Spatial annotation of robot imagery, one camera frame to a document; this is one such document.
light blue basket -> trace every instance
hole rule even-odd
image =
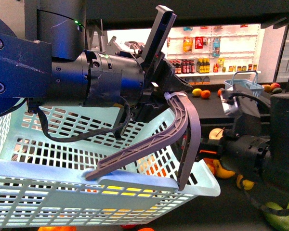
[[[117,108],[43,110],[56,137],[112,127],[118,114]],[[198,195],[219,195],[203,161],[194,163],[189,185],[178,191],[179,161],[169,146],[97,180],[83,178],[84,169],[164,130],[173,119],[167,110],[149,124],[130,122],[122,141],[106,134],[58,143],[43,135],[24,106],[0,118],[0,227],[145,224]]]
[[[247,79],[235,79],[236,74],[248,73],[248,72],[251,72],[251,73],[254,72],[255,73],[255,77],[254,77],[254,80],[252,82],[247,80]],[[224,84],[225,84],[226,90],[231,88],[234,84],[240,84],[241,86],[251,90],[253,95],[257,96],[257,97],[260,96],[264,90],[264,87],[262,85],[258,84],[258,72],[257,71],[237,71],[232,76],[232,79],[225,80]]]

